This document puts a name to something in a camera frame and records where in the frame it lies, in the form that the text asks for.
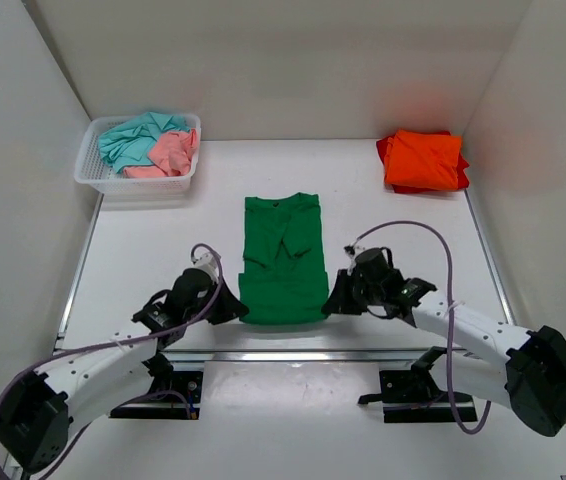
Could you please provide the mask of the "green polo shirt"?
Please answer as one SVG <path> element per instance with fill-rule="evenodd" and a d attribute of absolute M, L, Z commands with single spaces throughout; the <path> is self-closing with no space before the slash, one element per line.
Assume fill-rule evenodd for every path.
<path fill-rule="evenodd" d="M 244 209 L 241 321 L 279 327 L 321 322 L 329 294 L 321 205 L 316 194 L 247 197 Z"/>

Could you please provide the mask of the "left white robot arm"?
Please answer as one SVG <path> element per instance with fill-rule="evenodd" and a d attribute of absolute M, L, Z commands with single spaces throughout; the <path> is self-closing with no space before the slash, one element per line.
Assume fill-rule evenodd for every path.
<path fill-rule="evenodd" d="M 0 444 L 30 475 L 50 468 L 92 421 L 127 401 L 169 392 L 172 367 L 163 352 L 189 325 L 218 325 L 248 311 L 221 278 L 186 269 L 118 328 L 106 348 L 58 356 L 9 386 L 0 400 Z"/>

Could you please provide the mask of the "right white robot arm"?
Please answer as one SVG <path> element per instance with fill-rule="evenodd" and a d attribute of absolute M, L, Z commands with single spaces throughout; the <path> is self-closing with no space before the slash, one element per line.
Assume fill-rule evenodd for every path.
<path fill-rule="evenodd" d="M 404 278 L 386 247 L 345 252 L 351 263 L 338 271 L 324 314 L 400 320 L 467 352 L 430 348 L 411 368 L 416 396 L 434 400 L 453 385 L 510 409 L 542 436 L 554 437 L 566 425 L 566 339 L 558 330 L 508 325 L 451 301 L 423 279 Z"/>

